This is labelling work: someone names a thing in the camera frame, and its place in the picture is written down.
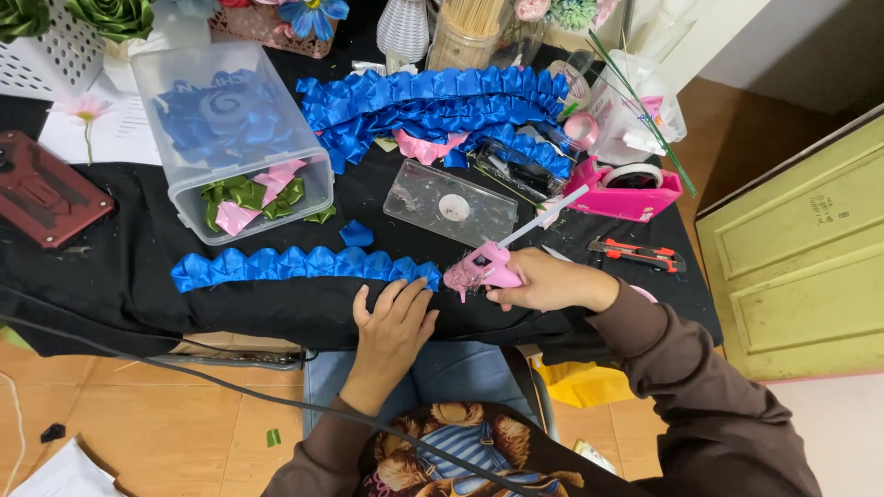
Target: pink basket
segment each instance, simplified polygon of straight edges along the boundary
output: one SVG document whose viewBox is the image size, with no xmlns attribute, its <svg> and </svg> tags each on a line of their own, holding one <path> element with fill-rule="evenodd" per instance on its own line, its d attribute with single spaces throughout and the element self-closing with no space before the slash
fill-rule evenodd
<svg viewBox="0 0 884 497">
<path fill-rule="evenodd" d="M 660 170 L 663 174 L 663 185 L 660 188 L 605 188 L 599 182 L 611 168 L 602 167 L 596 172 L 592 170 L 592 164 L 592 159 L 580 163 L 562 190 L 562 194 L 567 196 L 582 185 L 590 188 L 590 191 L 568 206 L 571 209 L 647 223 L 682 195 L 682 182 L 674 172 Z"/>
<path fill-rule="evenodd" d="M 282 33 L 274 33 L 273 28 L 279 21 L 276 5 L 254 4 L 244 9 L 222 8 L 215 17 L 209 19 L 209 28 L 244 40 L 254 40 L 274 49 L 288 50 L 313 58 L 325 57 L 332 49 L 334 36 L 323 41 L 316 38 L 312 30 L 306 38 L 289 38 Z M 338 28 L 338 21 L 329 19 L 329 23 L 334 32 Z"/>
</svg>

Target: left hand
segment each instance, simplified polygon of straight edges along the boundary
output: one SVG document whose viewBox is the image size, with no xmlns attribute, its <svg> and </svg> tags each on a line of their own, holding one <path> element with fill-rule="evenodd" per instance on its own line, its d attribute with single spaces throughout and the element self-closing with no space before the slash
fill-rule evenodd
<svg viewBox="0 0 884 497">
<path fill-rule="evenodd" d="M 353 318 L 359 326 L 359 346 L 340 391 L 341 400 L 353 409 L 377 416 L 433 334 L 439 312 L 427 312 L 433 293 L 423 289 L 426 286 L 426 278 L 410 285 L 404 279 L 394 281 L 377 298 L 373 313 L 365 307 L 369 288 L 363 285 L 356 293 Z"/>
</svg>

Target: jeans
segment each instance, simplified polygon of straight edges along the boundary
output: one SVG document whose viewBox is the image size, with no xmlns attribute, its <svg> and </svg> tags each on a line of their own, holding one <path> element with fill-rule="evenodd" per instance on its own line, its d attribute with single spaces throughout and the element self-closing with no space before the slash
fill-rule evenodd
<svg viewBox="0 0 884 497">
<path fill-rule="evenodd" d="M 355 351 L 323 352 L 304 366 L 304 401 L 327 406 L 353 368 Z M 434 403 L 473 401 L 507 405 L 537 424 L 500 348 L 477 341 L 428 342 L 377 417 L 390 423 Z M 304 438 L 322 413 L 305 410 Z"/>
</svg>

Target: red phone case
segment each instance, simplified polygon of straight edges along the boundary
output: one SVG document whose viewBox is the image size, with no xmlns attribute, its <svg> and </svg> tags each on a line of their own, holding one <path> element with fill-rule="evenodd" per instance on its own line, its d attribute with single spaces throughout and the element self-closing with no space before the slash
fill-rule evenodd
<svg viewBox="0 0 884 497">
<path fill-rule="evenodd" d="M 23 133 L 0 133 L 0 215 L 45 249 L 57 249 L 113 208 L 113 198 Z"/>
</svg>

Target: brown sleeve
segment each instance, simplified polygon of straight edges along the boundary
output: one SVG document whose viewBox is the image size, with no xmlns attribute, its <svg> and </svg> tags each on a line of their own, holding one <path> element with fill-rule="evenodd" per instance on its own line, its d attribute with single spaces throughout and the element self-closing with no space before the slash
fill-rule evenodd
<svg viewBox="0 0 884 497">
<path fill-rule="evenodd" d="M 329 406 L 352 410 L 335 396 Z M 350 497 L 359 484 L 356 462 L 371 426 L 323 414 L 294 457 L 273 475 L 262 497 Z"/>
<path fill-rule="evenodd" d="M 653 397 L 669 425 L 658 438 L 664 477 L 641 485 L 709 495 L 821 496 L 792 413 L 774 394 L 715 354 L 703 326 L 648 302 L 623 280 L 620 286 L 611 308 L 587 319 L 623 360 L 632 391 Z"/>
</svg>

